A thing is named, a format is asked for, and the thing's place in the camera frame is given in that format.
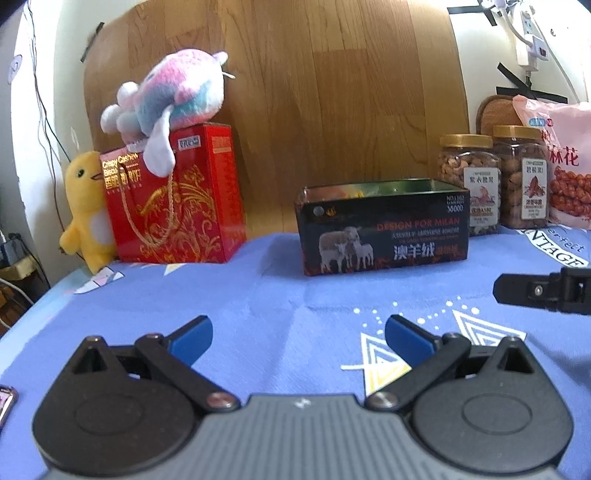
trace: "wire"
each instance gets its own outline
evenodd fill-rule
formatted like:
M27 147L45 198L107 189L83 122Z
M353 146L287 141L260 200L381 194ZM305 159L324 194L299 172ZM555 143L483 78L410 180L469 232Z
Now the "wire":
M0 318L0 325L2 325L6 330L10 330L12 327L6 323L4 323L4 320L2 320Z
M523 43L525 43L527 46L533 47L534 44L532 42L530 42L529 40L527 40L523 35L521 35L517 31L515 26L513 25L513 22L511 21L511 19L509 18L509 15L507 14L507 2L505 0L497 0L497 1L495 1L495 5L499 9L499 11L501 12L501 16L505 20L507 26L509 27L509 30L511 30L513 35L516 36L516 38L518 40L521 40Z
M546 44L546 47L548 48L548 52L550 52L550 55L552 56L552 58L556 62L556 65L558 65L558 68L560 69L560 73L562 73L564 79L566 80L566 83L569 84L569 88L570 88L570 91L573 92L574 99L576 100L577 103L581 103L581 99L577 95L577 90L574 89L573 82L570 81L570 78L567 75L567 73L564 71L562 64L559 62L556 55L554 55L554 52L552 51L552 48L550 48L550 44L548 43L548 40L546 40L546 36L544 35L544 32L542 31L542 29L538 25L538 22L535 19L535 14L533 14L533 13L531 14L531 21L534 23L535 27L538 29L538 32L540 32L540 35L542 35L542 40L544 40L544 43Z
M70 159L70 156L68 155L68 152L64 148L64 145L61 143L59 137L57 136L53 127L51 126L51 123L49 123L49 120L47 119L47 109L45 108L45 104L43 104L43 100L41 99L41 95L39 94L39 88L38 88L38 82L37 82L37 35L35 33L35 21L33 20L33 10L31 9L31 0L27 0L27 10L29 12L29 17L31 18L31 27L33 29L33 39L32 39L33 55L34 55L34 57L33 57L33 67L34 67L33 75L35 77L35 90L37 93L37 100L38 100L38 103L40 103L40 105L42 106L43 112L45 114L45 117L44 117L45 126L47 128L49 128L49 131L51 132L53 137L56 139L57 144L60 146L61 151L64 152L64 155L66 156L68 162L71 163L71 159ZM45 134L46 134L47 140L49 141L49 137L47 135L47 130L45 130Z
M12 295L4 295L4 297L6 299L8 299L8 301L13 302L23 313L25 313L28 310L28 308L26 308L21 302L19 302L16 299L13 292L11 292L11 293L12 293Z
M37 78L37 35L35 32L35 21L33 19L33 10L31 9L31 0L27 0L27 10L29 12L29 17L31 18L31 28L33 29L32 38L31 38L31 60L33 61L33 78L34 78L34 83L35 83L35 95L37 97L37 106L39 108L39 126L41 126L41 123L43 122L42 130L43 130L43 134L45 136L45 139L47 141L47 144L49 145L49 152L46 150L45 145L43 145L43 143L41 142L41 139L39 139L39 143L41 144L41 147L45 151L47 164L50 169L51 182L53 184L53 202L56 207L57 219L60 222L61 231L65 232L66 228L64 227L64 222L61 219L60 208L57 203L57 177L56 177L56 169L55 169L54 158L53 158L53 154L55 153L55 151L53 150L53 146L51 145L51 140L49 139L49 134L47 133L47 128L49 128L49 130L51 131L51 133L55 137L61 150L66 155L68 162L71 162L71 160L66 152L66 149L61 144L60 139L57 138L56 133L53 131L53 128L51 127L51 124L49 123L49 120L47 119L47 108L45 107L45 104L43 103L43 99L41 98L41 92L39 91L39 81ZM76 253L76 255L78 255L78 257L80 257L82 260L84 260L82 255L80 255L78 252Z
M37 259L37 257L35 255L33 255L33 252L31 252L31 250L29 249L29 247L27 247L27 244L22 239L21 234L20 233L10 234L10 235L8 235L8 238L10 238L11 236L13 238L17 238L17 240L20 241L20 243L22 245L22 249L25 251L25 253L27 255L29 255L35 261L35 263L39 267L39 271L43 275L43 279L45 280L45 283L47 284L47 287L48 288L51 288L51 284L49 283L49 279L47 278L47 274L45 272L45 269L43 268L43 266L41 265L41 262L39 262L39 260Z
M27 295L26 293L24 293L24 291L23 291L21 288L17 287L15 284L12 284L12 283L10 283L8 280L4 280L2 277L0 277L0 283L3 283L3 284L5 284L7 287L10 287L11 289L13 289L13 290L15 290L15 291L19 292L19 293L20 293L20 294L23 296L23 298L25 298L25 300L26 300L27 302L29 302L31 305L33 305L33 304L35 303L35 302L33 302L33 301L32 301L32 300L29 298L29 295Z

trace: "jar label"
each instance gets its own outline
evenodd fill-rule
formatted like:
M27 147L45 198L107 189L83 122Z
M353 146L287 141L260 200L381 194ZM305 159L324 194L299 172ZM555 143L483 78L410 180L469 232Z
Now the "jar label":
M545 219L548 201L548 164L539 158L524 158L521 168L523 173L521 219Z
M501 203L498 168L464 168L464 186L470 190L470 226L496 225Z

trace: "wooden panel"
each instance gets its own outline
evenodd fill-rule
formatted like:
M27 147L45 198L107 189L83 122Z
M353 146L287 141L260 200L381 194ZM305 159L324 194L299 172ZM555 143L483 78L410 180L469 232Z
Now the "wooden panel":
M369 89L366 50L314 55L327 156L323 179L340 183L373 179L375 158L374 102Z
M306 0L312 50L365 48L357 0Z
M226 50L226 100L249 236L293 231L305 185L428 174L438 137L467 131L456 43L437 0L149 0L106 25L86 60L102 109L181 48Z
M447 8L439 0L408 0L423 81L429 172L437 175L439 139L470 133L464 80Z

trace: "gold floral pattern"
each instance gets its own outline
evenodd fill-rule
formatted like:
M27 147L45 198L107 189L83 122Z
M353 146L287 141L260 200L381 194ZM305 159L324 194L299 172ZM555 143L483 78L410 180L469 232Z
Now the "gold floral pattern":
M144 235L153 240L162 238L167 229L167 188L156 189L145 205L137 206ZM213 193L196 165L182 173L180 182L173 182L173 199L173 228L168 241L157 249L141 245L141 254L162 263L223 261Z

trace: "red gift bag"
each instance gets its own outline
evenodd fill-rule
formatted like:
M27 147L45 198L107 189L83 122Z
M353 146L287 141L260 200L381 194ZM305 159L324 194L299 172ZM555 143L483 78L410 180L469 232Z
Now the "red gift bag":
M153 175L141 153L101 155L107 208L124 262L226 262L246 241L232 131L201 124L170 134L176 165Z

